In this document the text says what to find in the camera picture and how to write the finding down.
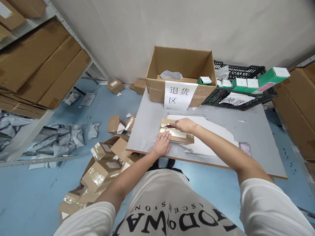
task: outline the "cardboard pile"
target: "cardboard pile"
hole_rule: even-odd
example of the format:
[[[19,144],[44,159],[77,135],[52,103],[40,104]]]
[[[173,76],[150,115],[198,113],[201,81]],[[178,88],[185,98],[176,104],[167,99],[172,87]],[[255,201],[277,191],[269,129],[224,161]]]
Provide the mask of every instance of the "cardboard pile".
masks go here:
[[[66,29],[51,19],[0,52],[0,94],[28,106],[55,109],[89,61]]]
[[[61,223],[93,202],[105,191],[122,171],[140,159],[138,154],[126,151],[129,136],[116,134],[92,149],[93,158],[88,163],[78,188],[67,193],[59,205]]]
[[[278,96],[273,102],[303,157],[315,161],[315,63],[290,74],[274,87]]]
[[[154,47],[149,68],[145,77],[151,102],[164,103],[165,80],[160,74],[166,70],[180,72],[183,79],[168,81],[194,83],[209,77],[211,85],[198,85],[190,107],[199,107],[217,86],[214,61],[211,51]]]

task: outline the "blue floor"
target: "blue floor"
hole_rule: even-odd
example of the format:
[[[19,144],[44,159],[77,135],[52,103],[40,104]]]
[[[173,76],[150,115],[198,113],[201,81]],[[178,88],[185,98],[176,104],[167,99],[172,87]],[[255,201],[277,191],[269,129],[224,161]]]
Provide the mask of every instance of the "blue floor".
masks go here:
[[[84,92],[97,87],[92,81],[85,79],[80,79],[76,86]],[[78,108],[83,97],[72,106],[62,103],[48,124],[84,124],[87,129],[91,123],[101,123],[97,138],[88,140],[87,133],[84,134],[86,147],[74,152],[80,156],[78,159],[63,162],[60,167],[53,169],[40,168],[29,171],[27,166],[0,169],[1,235],[53,235],[59,227],[58,205],[68,191],[78,186],[91,158],[90,149],[96,142],[107,140],[112,136],[107,133],[109,117],[120,115],[127,120],[126,114],[137,114],[142,99],[141,95],[127,89],[118,97],[106,86],[100,86],[92,92],[97,93],[97,96],[90,107]],[[297,206],[315,212],[314,196],[288,137],[282,128],[278,127],[279,121],[275,112],[268,111],[266,115],[289,177],[289,180],[274,179],[276,184]],[[161,167],[166,166],[166,163],[167,159],[160,159]],[[243,229],[239,220],[240,190],[236,174],[232,170],[184,161],[176,161],[175,168],[181,169],[190,179],[195,192]],[[129,199],[130,196],[124,200],[114,227],[123,218]]]

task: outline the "green product box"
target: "green product box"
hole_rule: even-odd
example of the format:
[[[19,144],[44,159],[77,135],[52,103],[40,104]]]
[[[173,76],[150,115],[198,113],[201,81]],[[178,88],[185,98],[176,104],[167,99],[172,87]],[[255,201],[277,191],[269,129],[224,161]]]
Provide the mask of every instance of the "green product box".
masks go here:
[[[243,92],[247,88],[246,79],[236,78],[232,82],[232,91]]]

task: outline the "black lettering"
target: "black lettering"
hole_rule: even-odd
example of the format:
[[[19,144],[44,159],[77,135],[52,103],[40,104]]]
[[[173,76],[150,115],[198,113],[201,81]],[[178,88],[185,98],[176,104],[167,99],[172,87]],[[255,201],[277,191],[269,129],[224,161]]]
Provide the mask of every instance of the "black lettering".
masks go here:
[[[124,222],[124,220],[125,220],[125,219],[123,219],[123,220],[119,223],[119,225],[117,226],[115,232],[113,233],[113,236],[118,236],[118,235],[119,235],[118,230],[119,230],[119,228],[121,227],[121,225],[122,225],[122,223]]]
[[[202,217],[202,213],[206,213],[208,216],[210,216],[213,219],[213,223],[209,223],[207,222],[203,217]],[[205,212],[204,210],[201,210],[198,214],[198,218],[200,220],[201,223],[203,223],[204,225],[208,225],[208,226],[217,226],[219,225],[219,223],[212,217],[212,215],[209,215],[207,212]]]
[[[218,222],[219,222],[220,220],[226,219],[225,215],[223,215],[222,212],[218,211],[217,209],[213,209],[213,211],[214,211],[214,213],[218,216]]]
[[[141,232],[142,233],[150,233],[150,231],[148,231],[149,223],[151,223],[152,227],[155,230],[157,230],[161,219],[162,219],[162,223],[163,223],[162,231],[166,235],[166,223],[165,223],[165,215],[164,215],[163,211],[160,211],[160,214],[158,215],[158,218],[156,221],[153,219],[153,217],[151,215],[148,215],[147,221],[145,222],[144,229],[141,230]]]
[[[144,216],[144,214],[143,213],[138,213],[138,217],[137,218],[132,218],[132,216],[133,216],[133,214],[126,218],[126,221],[128,222],[128,226],[129,226],[130,232],[133,232],[135,230],[135,228],[136,228],[140,218],[142,216]]]
[[[186,231],[186,230],[189,230],[190,228],[195,228],[195,227],[199,227],[200,226],[197,224],[196,220],[195,220],[195,217],[194,217],[194,214],[195,213],[189,213],[189,214],[182,214],[180,217],[179,217],[179,227],[182,231]],[[184,224],[184,217],[185,216],[190,216],[190,220],[191,220],[191,225],[185,225]]]

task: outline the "gray table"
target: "gray table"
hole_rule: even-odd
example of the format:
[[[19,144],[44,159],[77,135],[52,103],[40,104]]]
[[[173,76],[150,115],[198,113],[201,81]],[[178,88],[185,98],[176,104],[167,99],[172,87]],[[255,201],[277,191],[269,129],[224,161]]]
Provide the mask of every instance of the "gray table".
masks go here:
[[[164,104],[150,101],[147,89],[144,92],[136,121],[130,135],[127,150],[148,153],[152,149],[158,136],[161,119],[167,118],[168,112],[185,114],[204,114],[212,121],[226,128],[234,135],[237,142],[246,142],[251,147],[252,157],[263,167],[269,176],[287,179],[287,175],[279,155],[262,105],[247,111],[231,110],[211,106],[201,106],[195,111],[191,107],[187,111],[164,109]],[[218,158],[206,156],[188,156],[184,148],[172,143],[173,148],[165,157],[200,163],[204,165],[228,168]]]

